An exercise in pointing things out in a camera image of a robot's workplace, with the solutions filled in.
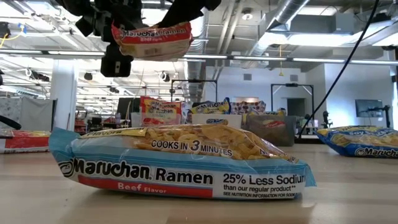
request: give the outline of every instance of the desk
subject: desk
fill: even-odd
[[[396,224],[398,159],[342,157],[325,145],[283,148],[318,187],[298,200],[235,202],[111,192],[62,177],[49,153],[0,155],[2,223]]]

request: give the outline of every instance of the ramen noodle package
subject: ramen noodle package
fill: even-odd
[[[257,134],[276,146],[293,146],[295,124],[295,116],[250,114],[243,129]]]
[[[342,156],[398,159],[398,131],[375,126],[318,130],[321,141]]]
[[[181,123],[181,102],[166,102],[141,97],[141,126],[161,126]]]
[[[314,186],[309,166],[253,133],[222,124],[56,129],[50,150],[63,175],[100,189],[164,196],[295,198]]]
[[[48,152],[48,131],[0,129],[0,154],[20,152]]]
[[[187,53],[192,42],[191,23],[172,27],[145,27],[136,30],[118,29],[112,25],[112,35],[123,55],[145,60],[168,60]]]
[[[201,102],[195,103],[195,106],[191,109],[193,114],[230,114],[231,104],[229,98],[226,97],[222,102]]]

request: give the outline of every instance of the wire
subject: wire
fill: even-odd
[[[368,112],[368,117],[369,117],[369,123],[370,123],[370,124],[371,124],[371,126],[372,126],[371,115],[369,114],[369,112]]]
[[[8,36],[8,34],[4,35],[4,37],[2,38],[1,44],[0,44],[0,48],[2,48],[2,45],[4,44],[4,41],[6,40],[6,37]]]
[[[2,45],[4,44],[4,41],[6,41],[6,40],[15,40],[23,33],[24,33],[24,28],[22,27],[21,28],[21,32],[18,35],[16,35],[15,37],[7,38],[8,34],[4,35],[4,37],[0,39],[1,40],[0,48],[2,48]]]
[[[336,6],[328,6],[319,14],[319,16],[322,15],[330,7],[334,7],[336,9],[336,12],[338,12],[338,8]]]
[[[305,127],[308,125],[308,123],[311,121],[311,119],[313,119],[313,117],[315,116],[315,113],[317,113],[317,111],[321,108],[321,106],[324,104],[324,102],[326,101],[326,99],[328,98],[328,96],[330,95],[331,91],[333,90],[333,88],[335,87],[337,81],[340,79],[341,75],[344,73],[344,71],[346,70],[349,62],[351,61],[351,59],[353,58],[356,49],[359,47],[359,44],[361,43],[363,37],[365,36],[366,31],[368,30],[369,26],[371,25],[372,19],[376,13],[376,9],[377,9],[377,5],[379,4],[380,0],[375,0],[374,2],[374,7],[371,13],[371,16],[368,20],[368,22],[366,23],[365,29],[363,30],[361,36],[359,37],[357,43],[354,46],[353,51],[350,53],[350,55],[347,58],[346,63],[344,64],[343,68],[341,69],[340,73],[337,75],[336,80],[333,82],[333,84],[331,84],[330,89],[328,90],[328,92],[326,93],[325,97],[322,99],[321,103],[317,106],[317,108],[315,109],[315,111],[311,114],[311,116],[309,117],[309,119],[307,119],[307,122],[305,122],[303,129],[301,130],[300,134],[299,134],[299,138],[301,138],[302,134],[303,134],[303,130],[305,129]]]
[[[359,19],[359,21],[366,23],[366,21],[363,21],[357,14],[354,14],[354,16],[357,17]]]

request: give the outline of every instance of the metal frame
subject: metal frame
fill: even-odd
[[[218,82],[217,80],[172,80],[172,88],[170,89],[171,102],[173,102],[173,84],[174,82],[189,82],[189,83],[203,83],[203,82],[212,82],[216,84],[216,102],[218,102]]]
[[[0,49],[0,58],[5,56],[40,57],[54,59],[101,59],[104,52],[98,51],[76,51],[76,50],[22,50],[22,49]],[[278,62],[297,62],[297,63],[334,63],[344,64],[346,58],[298,58],[298,57],[268,57],[268,56],[238,56],[238,55],[209,55],[209,54],[186,54],[179,59],[185,60],[240,60],[240,61],[278,61]],[[396,60],[352,60],[352,65],[380,65],[398,66]]]
[[[278,89],[276,89],[275,92],[274,92],[274,86],[279,86]],[[286,86],[287,88],[292,88],[292,87],[297,88],[299,86],[302,86],[304,88],[304,90],[307,91],[307,93],[309,93],[311,95],[311,98],[312,98],[312,113],[314,112],[315,103],[314,103],[314,98],[313,98],[313,85],[304,85],[304,84],[296,84],[296,83],[286,83],[286,84],[275,84],[275,83],[273,83],[273,84],[271,84],[271,111],[274,110],[274,94],[276,92],[278,92],[278,90],[280,88],[282,88],[282,86]]]

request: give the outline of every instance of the cardboard box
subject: cardboard box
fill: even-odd
[[[192,124],[226,124],[232,128],[241,129],[240,114],[193,114]]]

